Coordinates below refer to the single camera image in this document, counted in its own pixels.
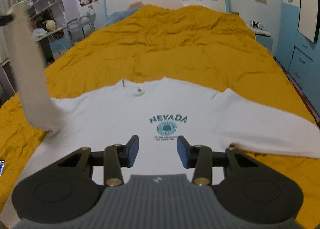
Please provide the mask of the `white Nevada sweatshirt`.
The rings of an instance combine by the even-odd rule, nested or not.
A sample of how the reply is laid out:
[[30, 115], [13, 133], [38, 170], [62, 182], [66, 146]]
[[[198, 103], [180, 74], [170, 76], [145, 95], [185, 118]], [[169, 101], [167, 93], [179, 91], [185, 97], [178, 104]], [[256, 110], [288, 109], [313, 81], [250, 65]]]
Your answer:
[[[14, 7], [17, 16], [10, 25], [16, 95], [27, 124], [46, 135], [17, 181], [83, 146], [99, 151], [126, 143], [133, 135], [139, 137], [140, 146], [134, 166], [123, 173], [125, 180], [133, 174], [185, 173], [191, 178], [191, 170], [184, 169], [178, 157], [180, 135], [215, 151], [234, 146], [252, 155], [319, 159], [316, 125], [230, 88], [220, 92], [169, 77], [142, 82], [122, 78], [75, 98], [53, 98], [23, 7], [22, 3]], [[19, 221], [11, 193], [1, 221], [9, 227]]]

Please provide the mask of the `round white lamp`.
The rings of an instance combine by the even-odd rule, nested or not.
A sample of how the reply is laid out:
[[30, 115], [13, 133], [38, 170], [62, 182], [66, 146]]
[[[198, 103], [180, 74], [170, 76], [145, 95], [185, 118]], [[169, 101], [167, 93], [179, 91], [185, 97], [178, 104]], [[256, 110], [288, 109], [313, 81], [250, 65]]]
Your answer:
[[56, 29], [56, 23], [54, 20], [48, 20], [46, 22], [46, 28], [49, 30], [49, 31], [54, 31]]

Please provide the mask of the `cluttered desk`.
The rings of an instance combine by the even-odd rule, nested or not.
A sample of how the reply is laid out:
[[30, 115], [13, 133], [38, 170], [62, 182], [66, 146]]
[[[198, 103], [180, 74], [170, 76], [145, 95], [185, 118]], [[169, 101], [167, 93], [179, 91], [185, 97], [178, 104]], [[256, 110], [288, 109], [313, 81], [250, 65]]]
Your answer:
[[53, 31], [45, 31], [43, 28], [33, 30], [33, 37], [42, 49], [46, 66], [52, 64], [70, 49], [71, 43], [66, 33], [65, 24], [58, 26]]

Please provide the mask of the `grey metal chair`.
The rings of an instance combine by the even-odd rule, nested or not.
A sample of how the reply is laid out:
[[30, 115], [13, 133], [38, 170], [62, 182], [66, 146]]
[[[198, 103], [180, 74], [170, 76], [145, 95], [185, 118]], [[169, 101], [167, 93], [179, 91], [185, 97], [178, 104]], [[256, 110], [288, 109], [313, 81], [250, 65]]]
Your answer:
[[66, 30], [69, 34], [71, 45], [75, 45], [78, 41], [85, 39], [86, 33], [84, 30], [85, 26], [89, 26], [91, 29], [91, 33], [95, 31], [95, 18], [96, 15], [90, 14], [89, 12], [85, 15], [80, 16], [74, 20], [70, 20], [66, 24]]

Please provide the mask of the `blue pillow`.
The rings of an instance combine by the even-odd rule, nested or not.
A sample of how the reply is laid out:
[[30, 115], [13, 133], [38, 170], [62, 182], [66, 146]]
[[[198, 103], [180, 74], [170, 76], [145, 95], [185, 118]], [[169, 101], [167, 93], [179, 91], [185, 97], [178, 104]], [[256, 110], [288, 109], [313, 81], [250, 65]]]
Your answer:
[[108, 27], [109, 25], [112, 25], [112, 24], [115, 24], [121, 20], [124, 20], [137, 11], [138, 11], [137, 8], [133, 8], [133, 9], [125, 10], [125, 11], [114, 12], [110, 16], [107, 16], [105, 26]]

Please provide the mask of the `mustard yellow quilt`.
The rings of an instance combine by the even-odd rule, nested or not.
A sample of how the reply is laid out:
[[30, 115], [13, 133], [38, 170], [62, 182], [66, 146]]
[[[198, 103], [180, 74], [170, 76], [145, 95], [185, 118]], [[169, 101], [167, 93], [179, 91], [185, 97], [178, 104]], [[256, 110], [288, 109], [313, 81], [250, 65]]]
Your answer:
[[[46, 70], [50, 96], [75, 98], [125, 78], [169, 77], [220, 92], [230, 88], [246, 99], [298, 115], [315, 125], [302, 98], [267, 48], [237, 15], [191, 6], [166, 10], [147, 5], [104, 27], [66, 52]], [[22, 168], [46, 133], [27, 124], [18, 95], [1, 107], [1, 211]], [[319, 159], [254, 154], [295, 180], [304, 203], [297, 220], [319, 224]]]

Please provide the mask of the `blue nightstand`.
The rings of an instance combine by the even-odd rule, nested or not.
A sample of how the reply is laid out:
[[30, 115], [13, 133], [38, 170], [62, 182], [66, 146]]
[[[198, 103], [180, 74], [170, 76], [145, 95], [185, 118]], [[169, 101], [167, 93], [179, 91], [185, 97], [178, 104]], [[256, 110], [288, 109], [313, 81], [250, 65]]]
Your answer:
[[254, 31], [255, 39], [262, 44], [269, 52], [272, 52], [273, 38], [267, 31]]

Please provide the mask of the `blue wardrobe with mirror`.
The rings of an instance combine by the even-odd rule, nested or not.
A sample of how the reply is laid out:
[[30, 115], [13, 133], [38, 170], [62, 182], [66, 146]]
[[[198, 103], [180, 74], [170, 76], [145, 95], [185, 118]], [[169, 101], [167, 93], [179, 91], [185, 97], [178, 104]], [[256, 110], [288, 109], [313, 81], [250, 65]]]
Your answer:
[[319, 111], [319, 0], [283, 0], [276, 59]]

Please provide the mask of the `white headphones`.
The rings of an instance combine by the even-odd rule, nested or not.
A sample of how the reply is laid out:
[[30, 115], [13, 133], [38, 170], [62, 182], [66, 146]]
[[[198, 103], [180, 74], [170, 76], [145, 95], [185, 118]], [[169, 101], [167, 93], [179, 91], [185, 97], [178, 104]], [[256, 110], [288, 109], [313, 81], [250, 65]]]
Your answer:
[[251, 28], [255, 28], [255, 29], [259, 29], [259, 30], [263, 30], [263, 29], [264, 29], [264, 26], [263, 26], [262, 23], [256, 22], [256, 21], [253, 21], [253, 20], [251, 20], [251, 21], [249, 22], [249, 26], [250, 26]]

